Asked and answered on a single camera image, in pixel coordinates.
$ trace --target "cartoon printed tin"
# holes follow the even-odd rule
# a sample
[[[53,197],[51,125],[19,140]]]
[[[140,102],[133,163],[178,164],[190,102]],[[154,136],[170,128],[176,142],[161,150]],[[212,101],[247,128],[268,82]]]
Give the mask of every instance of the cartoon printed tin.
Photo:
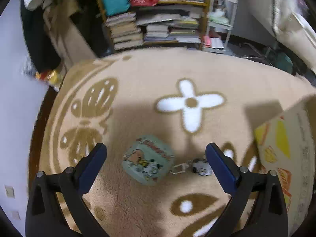
[[[174,162],[170,147],[152,135],[143,135],[123,156],[124,170],[145,185],[154,185],[165,176]]]

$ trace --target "electrical socket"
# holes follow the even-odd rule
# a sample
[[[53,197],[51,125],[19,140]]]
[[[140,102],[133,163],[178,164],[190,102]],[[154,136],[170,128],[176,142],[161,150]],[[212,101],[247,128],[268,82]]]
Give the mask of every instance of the electrical socket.
[[[15,196],[14,196],[14,189],[13,189],[13,187],[12,186],[4,186],[4,188],[5,188],[5,192],[6,192],[6,194],[7,194],[7,197],[9,197],[9,198],[15,198]]]
[[[15,220],[21,220],[20,214],[19,214],[18,211],[11,211],[11,216],[12,216],[12,218],[15,219]]]

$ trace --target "white shelf unit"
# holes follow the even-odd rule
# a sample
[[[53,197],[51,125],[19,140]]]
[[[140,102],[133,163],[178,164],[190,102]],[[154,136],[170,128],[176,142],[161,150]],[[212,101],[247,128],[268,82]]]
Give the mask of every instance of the white shelf unit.
[[[204,51],[208,51],[208,52],[215,52],[215,53],[225,53],[226,52],[226,48],[227,48],[227,44],[230,38],[230,34],[232,33],[233,30],[233,25],[234,25],[234,20],[235,20],[235,16],[236,16],[236,10],[237,10],[237,5],[238,5],[238,0],[223,0],[224,4],[226,1],[233,3],[233,9],[232,9],[232,15],[231,15],[231,19],[229,22],[229,25],[224,25],[224,24],[220,24],[220,23],[215,23],[210,21],[210,13],[213,11],[213,6],[214,6],[214,0],[210,0],[210,9],[209,9],[209,13],[207,15],[207,28],[206,28],[206,36],[209,36],[210,33],[210,28],[222,28],[222,29],[227,29],[228,33],[226,36],[226,40],[225,40],[225,44],[224,44],[224,49],[215,49],[215,48],[207,48],[207,47],[203,47]]]

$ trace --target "keychain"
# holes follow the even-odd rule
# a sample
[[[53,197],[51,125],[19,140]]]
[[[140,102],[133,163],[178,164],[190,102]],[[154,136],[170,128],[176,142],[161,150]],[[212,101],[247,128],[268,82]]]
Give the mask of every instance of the keychain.
[[[206,159],[194,159],[173,166],[174,154],[171,148],[157,137],[143,135],[135,140],[123,155],[123,169],[135,180],[145,185],[154,185],[171,172],[181,174],[187,170],[202,176],[212,174],[212,169]]]
[[[175,172],[174,170],[177,167],[181,167],[181,171]],[[177,175],[182,174],[190,169],[193,173],[199,174],[201,176],[210,176],[213,172],[210,164],[207,162],[206,159],[194,159],[193,161],[187,161],[178,165],[175,165],[170,170],[170,173]]]

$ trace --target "cardboard box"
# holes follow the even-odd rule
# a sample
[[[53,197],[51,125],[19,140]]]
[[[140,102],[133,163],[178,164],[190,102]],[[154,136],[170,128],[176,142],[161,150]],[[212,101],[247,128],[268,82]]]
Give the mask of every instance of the cardboard box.
[[[303,222],[315,179],[316,96],[255,130],[263,173],[275,170],[288,211],[289,236]]]

